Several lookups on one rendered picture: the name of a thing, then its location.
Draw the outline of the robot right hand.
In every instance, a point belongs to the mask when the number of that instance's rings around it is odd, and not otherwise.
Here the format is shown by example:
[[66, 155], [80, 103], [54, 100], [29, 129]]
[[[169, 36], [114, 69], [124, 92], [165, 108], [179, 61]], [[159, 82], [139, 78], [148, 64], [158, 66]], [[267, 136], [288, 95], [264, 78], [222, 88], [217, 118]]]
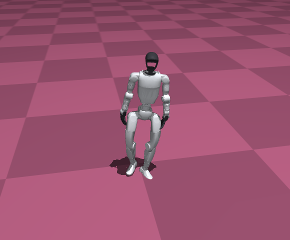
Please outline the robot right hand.
[[126, 111], [123, 112], [123, 114], [120, 113], [120, 119], [121, 119], [122, 123], [123, 123], [124, 125], [127, 125], [127, 122], [126, 122], [126, 118], [125, 118], [125, 116], [126, 116]]

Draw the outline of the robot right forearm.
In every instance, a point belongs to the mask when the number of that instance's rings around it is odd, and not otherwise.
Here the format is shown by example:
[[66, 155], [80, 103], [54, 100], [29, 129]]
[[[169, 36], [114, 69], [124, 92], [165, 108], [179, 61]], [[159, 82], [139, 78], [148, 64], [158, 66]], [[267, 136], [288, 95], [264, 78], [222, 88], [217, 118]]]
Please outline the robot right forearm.
[[122, 107], [121, 107], [121, 110], [120, 110], [120, 113], [122, 115], [123, 115], [123, 112], [126, 112], [127, 113], [127, 110], [129, 108], [129, 103], [131, 101], [130, 99], [127, 99], [126, 96], [127, 96], [127, 92], [124, 95], [123, 104], [122, 104]]

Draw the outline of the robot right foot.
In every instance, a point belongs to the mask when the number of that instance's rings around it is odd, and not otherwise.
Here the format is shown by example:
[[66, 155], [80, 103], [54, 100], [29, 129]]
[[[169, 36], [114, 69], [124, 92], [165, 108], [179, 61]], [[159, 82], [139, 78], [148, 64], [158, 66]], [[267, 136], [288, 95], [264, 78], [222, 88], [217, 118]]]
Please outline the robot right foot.
[[130, 164], [129, 165], [129, 167], [128, 167], [128, 169], [127, 169], [127, 171], [126, 171], [126, 174], [127, 175], [132, 175], [133, 174], [133, 172], [135, 171], [135, 168], [136, 168], [136, 166], [137, 166], [137, 161], [135, 160], [135, 164], [133, 165], [133, 163], [132, 164]]

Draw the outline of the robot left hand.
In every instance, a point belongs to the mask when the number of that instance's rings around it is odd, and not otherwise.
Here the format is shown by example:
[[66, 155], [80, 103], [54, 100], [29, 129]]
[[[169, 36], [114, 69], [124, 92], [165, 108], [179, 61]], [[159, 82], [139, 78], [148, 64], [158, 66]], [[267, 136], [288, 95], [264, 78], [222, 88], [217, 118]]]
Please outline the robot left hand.
[[165, 118], [162, 116], [160, 130], [164, 127], [165, 122], [168, 120], [168, 118], [169, 118], [169, 116], [165, 116]]

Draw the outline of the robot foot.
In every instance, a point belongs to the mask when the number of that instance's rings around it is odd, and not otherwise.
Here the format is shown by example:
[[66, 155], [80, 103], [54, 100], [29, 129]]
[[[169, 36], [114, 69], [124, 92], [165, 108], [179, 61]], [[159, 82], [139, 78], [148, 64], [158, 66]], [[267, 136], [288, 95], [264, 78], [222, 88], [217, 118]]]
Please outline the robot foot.
[[143, 166], [140, 167], [139, 171], [147, 178], [147, 179], [152, 179], [152, 175], [150, 174], [149, 170], [143, 170]]
[[127, 175], [132, 175], [133, 174], [133, 172], [135, 171], [135, 168], [136, 168], [136, 166], [137, 166], [137, 161], [135, 160], [135, 164], [133, 165], [133, 163], [132, 164], [130, 164], [129, 165], [129, 167], [128, 167], [128, 169], [127, 169], [127, 171], [126, 171], [126, 174]]

